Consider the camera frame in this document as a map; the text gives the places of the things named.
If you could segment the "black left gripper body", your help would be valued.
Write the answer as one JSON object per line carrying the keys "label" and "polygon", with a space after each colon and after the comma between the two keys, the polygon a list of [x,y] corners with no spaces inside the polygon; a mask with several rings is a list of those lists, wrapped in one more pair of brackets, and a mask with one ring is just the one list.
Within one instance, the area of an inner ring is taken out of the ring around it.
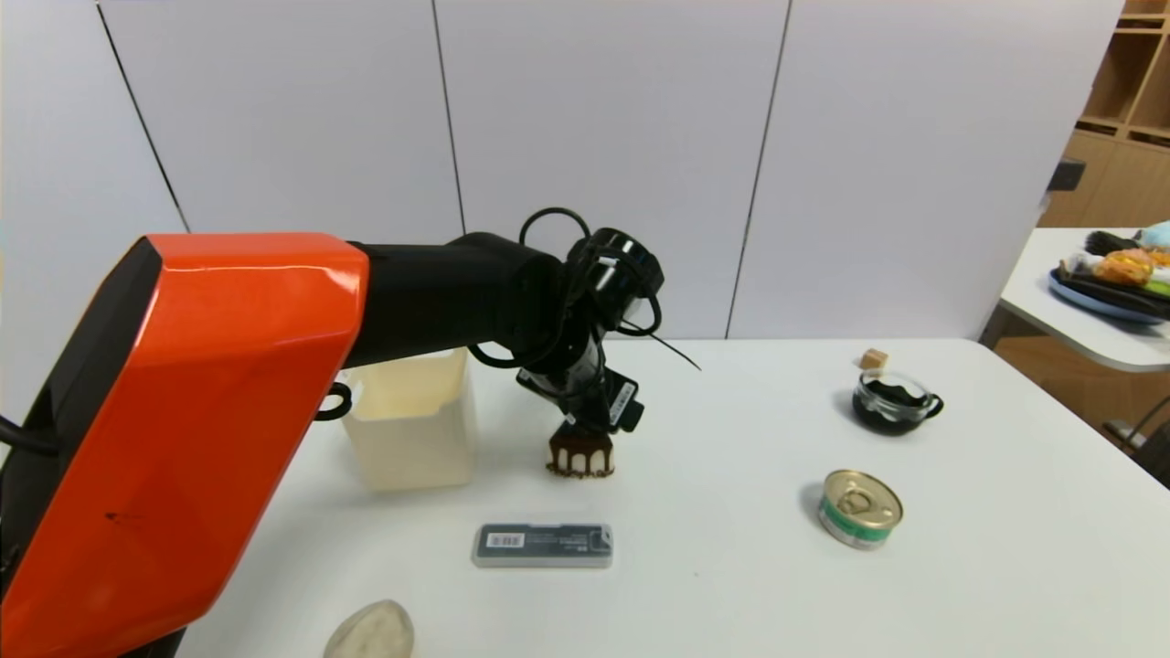
{"label": "black left gripper body", "polygon": [[521,369],[516,383],[560,409],[564,420],[590,432],[632,432],[639,424],[639,384],[607,366],[601,330],[569,340],[537,363]]}

